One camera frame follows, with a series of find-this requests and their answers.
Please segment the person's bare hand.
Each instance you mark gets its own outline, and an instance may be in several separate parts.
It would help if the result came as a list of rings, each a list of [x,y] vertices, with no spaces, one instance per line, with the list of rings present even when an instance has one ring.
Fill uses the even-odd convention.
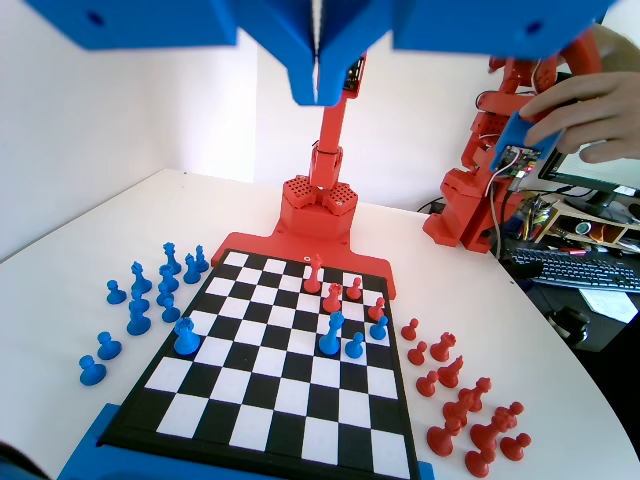
[[[639,74],[609,72],[565,80],[534,97],[523,118],[548,115],[531,127],[524,143],[533,146],[558,132],[556,149],[598,164],[639,158]]]

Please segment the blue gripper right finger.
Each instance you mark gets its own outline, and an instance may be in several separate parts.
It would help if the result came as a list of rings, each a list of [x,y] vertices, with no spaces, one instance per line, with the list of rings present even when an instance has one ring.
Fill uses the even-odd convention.
[[[338,103],[348,68],[392,27],[395,1],[322,1],[317,104]]]

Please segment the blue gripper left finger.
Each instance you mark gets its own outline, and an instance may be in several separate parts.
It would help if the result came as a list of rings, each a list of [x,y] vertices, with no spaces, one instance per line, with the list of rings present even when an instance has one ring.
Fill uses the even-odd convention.
[[[244,30],[286,68],[294,101],[316,103],[310,1],[214,1],[212,9],[222,35],[219,45],[234,45],[237,31]]]

